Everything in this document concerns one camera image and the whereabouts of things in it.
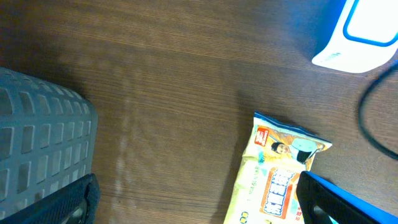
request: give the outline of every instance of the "brown wooden surface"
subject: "brown wooden surface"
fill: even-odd
[[[222,223],[254,110],[331,140],[312,171],[398,215],[397,162],[355,121],[387,65],[349,74],[310,62],[328,2],[2,0],[0,65],[96,106],[97,223]],[[397,99],[395,76],[367,112],[395,148]]]

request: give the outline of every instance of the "cartoon illustration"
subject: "cartoon illustration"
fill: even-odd
[[[304,164],[305,161],[311,157],[317,150],[317,144],[307,139],[296,138],[292,144],[287,146],[286,144],[276,141],[271,145],[271,149],[278,154],[289,153],[293,159]]]

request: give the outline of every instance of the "black cable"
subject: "black cable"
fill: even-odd
[[[392,159],[398,160],[398,154],[388,149],[386,146],[383,146],[379,143],[365,128],[364,125],[364,106],[367,103],[368,96],[389,76],[391,76],[395,71],[398,70],[398,60],[395,61],[393,66],[391,66],[388,70],[380,75],[380,77],[372,82],[372,84],[368,87],[368,89],[363,93],[361,99],[358,104],[358,126],[359,130],[361,130],[363,136],[369,141],[369,143],[375,147],[380,152],[389,156]]]

